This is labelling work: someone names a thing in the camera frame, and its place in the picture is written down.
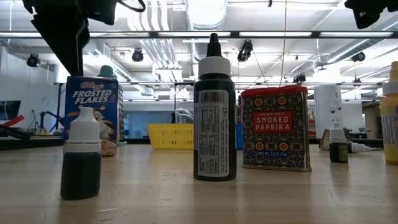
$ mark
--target ceiling duct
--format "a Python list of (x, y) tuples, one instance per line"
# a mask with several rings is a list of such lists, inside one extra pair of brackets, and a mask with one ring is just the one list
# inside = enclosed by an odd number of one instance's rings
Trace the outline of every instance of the ceiling duct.
[[(190, 30), (221, 30), (225, 24), (228, 0), (184, 0)], [(192, 44), (197, 61), (206, 57), (207, 44)]]
[[(393, 18), (389, 19), (387, 22), (383, 23), (383, 25), (375, 28), (374, 30), (382, 30), (382, 31), (397, 31), (398, 30), (398, 16), (394, 16)], [(320, 60), (318, 57), (318, 63), (304, 63), (301, 66), (293, 69), (290, 73), (293, 73), (296, 70), (307, 70), (310, 67), (320, 67), (325, 65), (331, 65), (334, 63), (338, 63), (342, 60), (350, 58), (380, 42), (385, 39), (366, 39), (366, 40), (354, 40), (351, 43), (347, 44), (346, 46), (338, 49), (337, 51), (331, 53), (329, 56), (326, 57), (325, 61)]]

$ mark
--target small bottle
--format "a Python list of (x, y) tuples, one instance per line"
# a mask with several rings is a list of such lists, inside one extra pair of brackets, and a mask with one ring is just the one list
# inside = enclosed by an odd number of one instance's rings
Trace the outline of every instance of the small bottle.
[(78, 200), (94, 197), (100, 191), (101, 140), (100, 124), (93, 109), (82, 107), (70, 124), (69, 140), (62, 163), (61, 197)]
[(206, 58), (199, 61), (194, 86), (193, 176), (226, 181), (236, 177), (235, 87), (231, 64), (221, 55), (217, 34), (211, 34)]
[(348, 162), (348, 144), (339, 123), (330, 130), (329, 155), (331, 162)]
[(380, 102), (384, 157), (387, 164), (398, 165), (398, 62), (392, 63), (390, 80), (382, 87), (387, 96)]

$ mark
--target wooden table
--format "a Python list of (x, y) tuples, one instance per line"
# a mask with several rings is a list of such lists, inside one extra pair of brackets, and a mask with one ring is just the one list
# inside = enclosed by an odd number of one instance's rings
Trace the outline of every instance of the wooden table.
[(0, 223), (398, 223), (398, 166), (382, 151), (313, 172), (243, 169), (230, 182), (192, 178), (192, 151), (121, 147), (105, 157), (97, 197), (60, 199), (62, 148), (0, 151)]

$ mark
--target black dropper bottle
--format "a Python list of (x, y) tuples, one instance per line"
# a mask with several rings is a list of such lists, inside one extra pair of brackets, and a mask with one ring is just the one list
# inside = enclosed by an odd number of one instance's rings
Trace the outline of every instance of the black dropper bottle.
[(236, 177), (235, 84), (231, 64), (221, 55), (217, 34), (210, 35), (207, 56), (199, 61), (195, 83), (193, 176), (226, 181)]

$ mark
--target bottle label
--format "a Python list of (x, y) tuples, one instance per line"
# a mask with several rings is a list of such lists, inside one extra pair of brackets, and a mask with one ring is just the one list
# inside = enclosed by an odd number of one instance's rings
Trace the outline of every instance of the bottle label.
[(198, 175), (226, 177), (229, 173), (228, 92), (202, 90), (195, 103), (195, 150)]
[(348, 162), (348, 146), (339, 145), (338, 146), (338, 160), (340, 162)]
[(398, 106), (394, 114), (386, 114), (381, 117), (384, 144), (392, 144), (398, 147)]

